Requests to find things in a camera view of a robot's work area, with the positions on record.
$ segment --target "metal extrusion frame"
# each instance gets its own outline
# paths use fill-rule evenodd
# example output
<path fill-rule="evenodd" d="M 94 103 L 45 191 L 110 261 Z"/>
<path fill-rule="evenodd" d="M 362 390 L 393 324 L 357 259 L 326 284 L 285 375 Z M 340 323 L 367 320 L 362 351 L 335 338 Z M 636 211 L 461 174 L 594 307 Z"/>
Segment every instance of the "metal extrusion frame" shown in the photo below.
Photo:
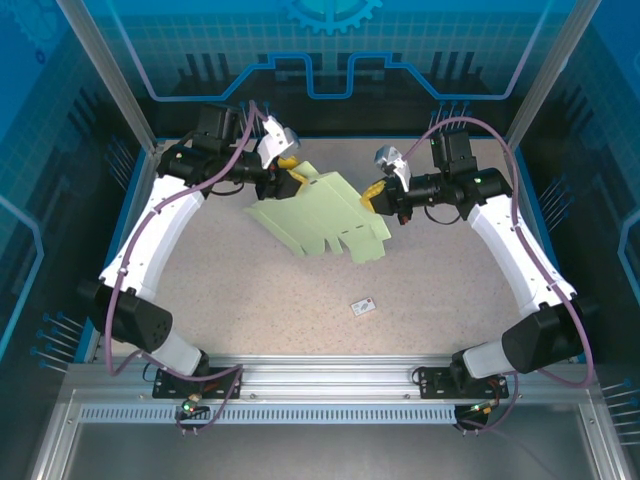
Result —
<path fill-rule="evenodd" d="M 306 419 L 295 416 L 301 409 L 313 412 L 318 408 L 338 412 L 340 416 L 327 418 L 328 423 L 453 423 L 449 412 L 454 405 L 473 404 L 474 400 L 421 400 L 418 386 L 411 379 L 418 366 L 443 367 L 449 362 L 447 355 L 219 356 L 211 359 L 212 366 L 244 365 L 240 398 L 229 403 L 232 412 L 225 421 L 244 424 L 327 423 L 319 417 L 312 419 L 309 414 Z M 70 365 L 32 480 L 64 478 L 82 423 L 173 423 L 172 412 L 179 401 L 151 398 L 151 384 L 142 380 L 144 366 L 145 362 L 135 362 L 122 375 L 113 378 L 101 364 Z M 584 376 L 585 366 L 555 365 L 551 370 L 577 381 Z M 605 480 L 634 478 L 597 387 L 567 389 L 541 374 L 531 373 L 520 378 L 518 402 L 577 405 L 594 471 Z M 215 409 L 218 403 L 208 404 Z M 342 412 L 352 412 L 354 407 L 370 416 L 358 418 L 357 413 L 352 413 L 350 418 L 343 417 Z M 274 409 L 281 413 L 274 414 Z M 267 420 L 264 414 L 262 417 L 251 415 L 253 411 L 265 410 L 272 411 L 267 413 L 271 415 Z M 387 420 L 385 415 L 389 412 L 395 417 Z"/>

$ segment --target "speckled tabletop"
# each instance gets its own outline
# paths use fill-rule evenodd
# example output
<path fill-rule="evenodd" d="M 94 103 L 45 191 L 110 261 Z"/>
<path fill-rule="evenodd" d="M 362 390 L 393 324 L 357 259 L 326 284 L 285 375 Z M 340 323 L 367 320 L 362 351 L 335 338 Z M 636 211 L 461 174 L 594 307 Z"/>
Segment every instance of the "speckled tabletop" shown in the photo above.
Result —
<path fill-rule="evenodd" d="M 381 177 L 373 156 L 385 143 L 406 152 L 413 140 L 303 140 L 297 156 L 321 173 L 340 172 L 362 192 Z M 472 148 L 479 168 L 506 174 L 495 141 L 473 140 Z M 430 155 L 425 146 L 412 158 L 415 174 L 434 171 Z M 452 353 L 498 338 L 519 319 L 498 265 L 465 222 L 442 226 L 417 211 L 400 227 L 387 217 L 386 256 L 356 265 L 347 252 L 293 256 L 242 212 L 254 201 L 252 188 L 207 200 L 160 280 L 156 303 L 210 353 Z M 432 214 L 446 221 L 456 211 L 440 206 Z M 355 317 L 351 303 L 366 297 L 376 310 Z"/>

